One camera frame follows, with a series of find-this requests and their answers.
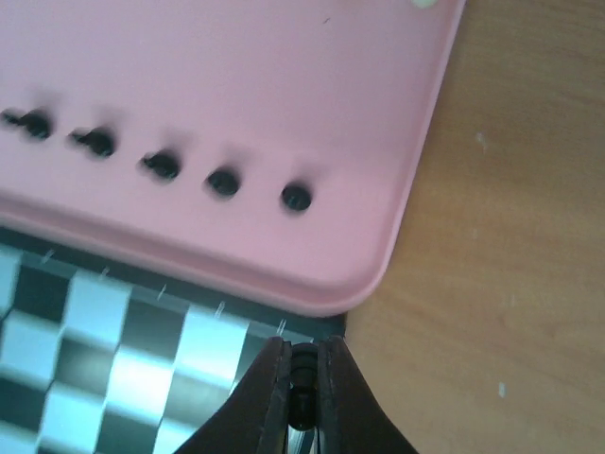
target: pink plastic tray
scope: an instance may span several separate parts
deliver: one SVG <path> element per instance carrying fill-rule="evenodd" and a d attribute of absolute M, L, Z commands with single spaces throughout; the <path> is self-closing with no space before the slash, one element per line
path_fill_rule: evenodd
<path fill-rule="evenodd" d="M 372 292 L 463 0 L 43 3 L 0 0 L 0 110 L 54 121 L 45 141 L 0 130 L 3 225 L 305 315 Z M 66 141 L 108 125 L 108 159 Z M 172 183 L 139 165 L 162 148 Z M 230 199 L 204 182 L 224 165 Z"/>

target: wooden surface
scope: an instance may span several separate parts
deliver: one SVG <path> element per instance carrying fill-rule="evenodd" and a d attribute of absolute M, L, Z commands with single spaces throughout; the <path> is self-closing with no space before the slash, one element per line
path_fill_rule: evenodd
<path fill-rule="evenodd" d="M 605 1 L 469 1 L 348 333 L 421 454 L 605 453 Z"/>

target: checkerboard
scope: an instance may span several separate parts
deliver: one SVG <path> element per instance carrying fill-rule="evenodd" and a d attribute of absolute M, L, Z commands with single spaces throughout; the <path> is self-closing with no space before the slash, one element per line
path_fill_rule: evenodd
<path fill-rule="evenodd" d="M 172 453 L 269 336 L 312 340 L 224 304 L 68 269 L 0 243 L 2 453 Z M 302 436 L 291 432 L 290 452 Z"/>

